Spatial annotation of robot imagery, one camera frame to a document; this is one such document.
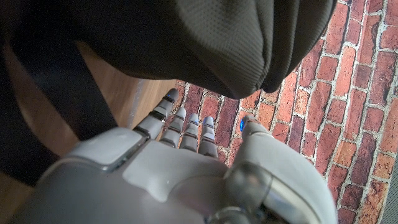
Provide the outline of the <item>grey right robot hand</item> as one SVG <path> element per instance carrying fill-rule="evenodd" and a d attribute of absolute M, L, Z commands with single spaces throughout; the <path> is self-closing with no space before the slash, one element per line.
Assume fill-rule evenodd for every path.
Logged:
<path fill-rule="evenodd" d="M 79 143 L 52 165 L 11 223 L 336 223 L 333 196 L 309 161 L 253 116 L 231 166 L 212 117 L 199 121 L 171 89 L 134 128 Z"/>

